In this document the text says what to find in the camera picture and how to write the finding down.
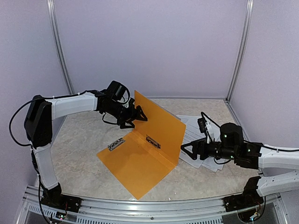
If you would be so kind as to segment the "orange folder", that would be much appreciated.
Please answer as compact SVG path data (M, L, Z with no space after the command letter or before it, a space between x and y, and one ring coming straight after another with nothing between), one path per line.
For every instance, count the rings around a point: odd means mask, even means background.
M111 152L105 148L97 157L139 200L177 166L186 126L137 91L135 104L141 106L148 121L135 120L135 128L123 136L123 144ZM148 143L146 135L161 144L161 148Z

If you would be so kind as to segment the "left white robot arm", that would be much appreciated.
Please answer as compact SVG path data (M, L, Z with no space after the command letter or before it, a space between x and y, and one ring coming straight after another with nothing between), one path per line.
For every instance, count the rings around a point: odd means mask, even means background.
M81 112L97 111L102 115L110 114L116 118L116 125L121 129L134 128L134 121L147 121L141 106L134 104L129 97L121 102L126 86L112 81L101 91L88 90L82 93L45 98L41 95L33 97L30 103L24 128L31 146L34 168L38 173L43 197L59 208L65 204L65 196L61 194L61 186L56 178L52 157L52 121Z

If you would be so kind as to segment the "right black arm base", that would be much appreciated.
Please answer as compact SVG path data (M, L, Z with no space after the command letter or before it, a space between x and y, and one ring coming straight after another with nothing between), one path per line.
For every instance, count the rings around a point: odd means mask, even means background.
M257 193L257 183L260 179L260 176L251 177L247 181L242 193L224 197L222 200L226 212L242 210L263 204L263 197Z

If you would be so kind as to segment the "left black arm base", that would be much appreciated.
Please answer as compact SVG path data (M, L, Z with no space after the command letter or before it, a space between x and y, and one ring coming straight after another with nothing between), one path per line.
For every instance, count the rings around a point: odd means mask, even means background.
M43 196L41 204L64 210L78 213L82 199L76 196L62 194L60 183L52 189L47 189L43 185Z

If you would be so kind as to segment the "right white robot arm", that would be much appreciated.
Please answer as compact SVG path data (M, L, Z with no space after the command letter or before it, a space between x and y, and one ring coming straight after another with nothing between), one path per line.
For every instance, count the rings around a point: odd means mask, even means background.
M199 121L199 129L206 136L183 144L181 150L191 159L231 160L241 168L266 169L282 168L289 172L276 176L256 176L249 178L239 203L249 207L257 198L298 190L299 188L299 151L292 148L278 148L263 143L245 141L242 127L234 123L220 126L220 141L212 140L207 124Z

